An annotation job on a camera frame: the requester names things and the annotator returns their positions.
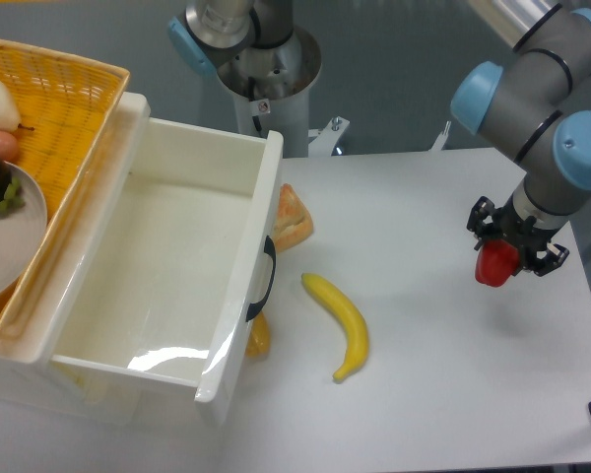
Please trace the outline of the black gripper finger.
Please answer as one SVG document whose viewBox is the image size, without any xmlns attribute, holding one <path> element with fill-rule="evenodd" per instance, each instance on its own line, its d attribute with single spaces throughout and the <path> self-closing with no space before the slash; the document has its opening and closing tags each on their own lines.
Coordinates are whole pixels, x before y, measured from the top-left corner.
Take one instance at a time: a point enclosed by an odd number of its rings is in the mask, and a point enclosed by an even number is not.
<svg viewBox="0 0 591 473">
<path fill-rule="evenodd" d="M 481 196 L 472 207 L 466 228 L 476 239 L 475 250 L 498 238 L 498 227 L 493 222 L 495 211 L 493 202 L 486 196 Z"/>
<path fill-rule="evenodd" d="M 536 276 L 546 276 L 559 269 L 568 256 L 566 247 L 548 242 L 544 250 L 527 251 L 527 270 Z"/>
</svg>

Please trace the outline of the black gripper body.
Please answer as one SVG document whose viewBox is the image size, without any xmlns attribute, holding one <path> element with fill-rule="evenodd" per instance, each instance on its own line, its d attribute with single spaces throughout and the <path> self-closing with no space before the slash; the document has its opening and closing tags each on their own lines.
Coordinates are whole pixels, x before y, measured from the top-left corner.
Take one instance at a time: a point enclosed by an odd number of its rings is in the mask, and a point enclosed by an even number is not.
<svg viewBox="0 0 591 473">
<path fill-rule="evenodd" d="M 546 266 L 551 230 L 537 228 L 534 217 L 522 220 L 512 206 L 498 208 L 492 220 L 501 239 L 514 248 L 518 269 L 542 269 Z"/>
</svg>

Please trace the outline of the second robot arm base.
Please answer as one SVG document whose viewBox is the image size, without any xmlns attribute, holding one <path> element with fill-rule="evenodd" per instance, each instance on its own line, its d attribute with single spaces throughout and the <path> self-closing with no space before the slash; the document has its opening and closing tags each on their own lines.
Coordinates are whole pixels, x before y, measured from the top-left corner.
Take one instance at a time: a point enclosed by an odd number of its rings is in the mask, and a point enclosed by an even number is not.
<svg viewBox="0 0 591 473">
<path fill-rule="evenodd" d="M 319 45 L 296 25 L 292 1 L 190 1 L 167 34 L 195 73 L 218 76 L 249 101 L 302 93 L 321 70 Z"/>
</svg>

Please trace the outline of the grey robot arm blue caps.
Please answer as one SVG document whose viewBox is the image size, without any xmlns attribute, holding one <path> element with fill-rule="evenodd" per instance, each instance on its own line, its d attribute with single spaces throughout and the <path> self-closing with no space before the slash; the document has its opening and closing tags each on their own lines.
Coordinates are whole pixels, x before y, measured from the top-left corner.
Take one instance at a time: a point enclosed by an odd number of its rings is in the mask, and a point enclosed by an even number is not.
<svg viewBox="0 0 591 473">
<path fill-rule="evenodd" d="M 480 198 L 468 230 L 479 252 L 475 278 L 499 287 L 521 271 L 542 277 L 569 255 L 553 238 L 591 198 L 591 111 L 559 105 L 591 76 L 591 9 L 558 1 L 472 1 L 515 62 L 484 62 L 454 94 L 450 110 L 524 170 L 506 203 Z"/>
</svg>

